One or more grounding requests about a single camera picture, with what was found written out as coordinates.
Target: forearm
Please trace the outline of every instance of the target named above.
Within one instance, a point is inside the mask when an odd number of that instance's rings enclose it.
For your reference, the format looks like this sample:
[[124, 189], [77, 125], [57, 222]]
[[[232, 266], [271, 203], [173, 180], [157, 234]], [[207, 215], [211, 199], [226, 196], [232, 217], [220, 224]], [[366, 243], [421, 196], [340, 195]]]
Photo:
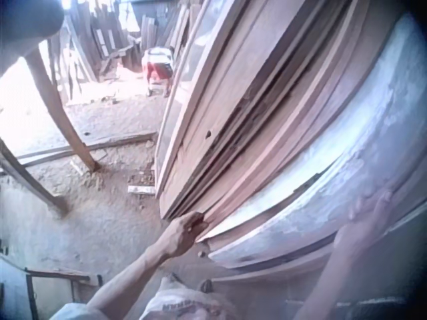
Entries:
[[337, 303], [351, 267], [352, 260], [347, 255], [333, 252], [318, 283], [294, 320], [327, 319]]
[[104, 285], [87, 304], [110, 319], [123, 319], [167, 255], [152, 245], [129, 267]]

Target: dirt floor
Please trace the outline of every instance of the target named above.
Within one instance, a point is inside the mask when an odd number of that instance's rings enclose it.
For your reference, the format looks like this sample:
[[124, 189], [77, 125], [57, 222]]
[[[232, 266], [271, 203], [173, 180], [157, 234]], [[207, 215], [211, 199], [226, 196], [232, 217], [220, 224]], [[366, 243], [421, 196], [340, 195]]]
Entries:
[[[115, 88], [131, 87], [135, 93], [140, 80], [136, 77], [126, 82], [115, 78], [109, 84]], [[0, 83], [1, 90], [6, 89]], [[98, 99], [66, 106], [67, 114], [85, 142], [126, 133], [159, 131], [166, 103], [161, 95], [146, 98], [132, 94], [131, 90], [126, 97], [123, 91], [117, 94], [120, 89], [114, 92], [118, 103], [109, 95], [111, 99], [107, 101]], [[21, 97], [13, 100], [12, 107], [2, 100], [0, 136], [8, 147], [15, 155], [22, 155], [67, 145], [39, 97], [33, 93], [28, 94], [27, 99], [30, 97], [34, 103], [22, 104]], [[72, 160], [84, 169], [76, 156], [30, 167], [29, 172], [44, 187], [64, 196], [69, 212], [62, 219], [12, 178], [0, 178], [0, 235], [3, 244], [9, 247], [10, 260], [21, 267], [71, 269], [100, 274], [105, 282], [112, 279], [167, 227], [159, 218], [159, 205], [154, 197], [127, 192], [130, 183], [153, 182], [154, 153], [152, 141], [93, 151], [102, 169], [92, 175], [81, 175], [71, 166]], [[193, 288], [204, 279], [236, 273], [214, 265], [207, 257], [198, 257], [202, 249], [198, 245], [185, 256], [168, 261], [149, 282], [128, 319], [138, 319], [157, 291], [161, 278], [171, 272]], [[256, 315], [255, 309], [248, 308], [248, 302], [256, 299], [260, 291], [234, 287], [232, 290], [239, 292], [231, 294], [230, 288], [220, 290], [236, 300], [242, 314]], [[82, 301], [88, 301], [94, 293], [94, 289], [83, 288]]]

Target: person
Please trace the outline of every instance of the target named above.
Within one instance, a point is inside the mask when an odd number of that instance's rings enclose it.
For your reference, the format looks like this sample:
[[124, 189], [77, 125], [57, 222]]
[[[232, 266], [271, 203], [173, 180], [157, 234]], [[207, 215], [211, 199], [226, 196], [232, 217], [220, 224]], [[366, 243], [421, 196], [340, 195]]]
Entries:
[[153, 90], [150, 87], [151, 76], [153, 72], [157, 73], [159, 80], [166, 80], [166, 89], [163, 96], [169, 97], [172, 86], [173, 77], [173, 54], [175, 50], [173, 47], [154, 47], [145, 50], [144, 56], [142, 57], [142, 72], [145, 80], [147, 81], [147, 93], [149, 97], [153, 94]]
[[[295, 320], [327, 319], [354, 262], [385, 232], [392, 193], [385, 191], [373, 211], [362, 200], [349, 214], [334, 240], [334, 250], [318, 283], [297, 312]], [[52, 319], [123, 319], [137, 301], [155, 270], [166, 260], [183, 255], [207, 227], [201, 213], [192, 212], [171, 222], [145, 253], [104, 285], [88, 304], [68, 304]], [[160, 290], [148, 303], [140, 319], [239, 319], [225, 299], [214, 296], [208, 281], [204, 292], [188, 289], [175, 276], [164, 278]]]

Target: hand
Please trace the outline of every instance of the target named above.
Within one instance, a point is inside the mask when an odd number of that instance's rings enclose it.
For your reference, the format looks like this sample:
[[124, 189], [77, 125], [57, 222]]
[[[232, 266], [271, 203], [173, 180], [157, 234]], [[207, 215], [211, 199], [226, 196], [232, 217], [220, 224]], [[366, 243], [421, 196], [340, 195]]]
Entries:
[[203, 214], [190, 212], [174, 219], [155, 243], [168, 259], [179, 257], [193, 247], [195, 238], [208, 226]]
[[385, 191], [371, 212], [364, 210], [367, 204], [359, 199], [356, 207], [350, 211], [350, 222], [335, 237], [335, 250], [355, 260], [378, 240], [388, 226], [391, 198], [392, 192]]

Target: red shorts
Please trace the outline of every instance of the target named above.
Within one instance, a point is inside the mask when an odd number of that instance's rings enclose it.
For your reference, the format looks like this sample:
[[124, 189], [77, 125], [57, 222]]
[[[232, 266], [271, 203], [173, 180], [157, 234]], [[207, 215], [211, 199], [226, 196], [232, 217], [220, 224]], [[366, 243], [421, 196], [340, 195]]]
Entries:
[[147, 62], [142, 65], [142, 72], [146, 77], [151, 77], [151, 74], [157, 73], [160, 80], [171, 79], [173, 75], [172, 67], [169, 63], [154, 63]]

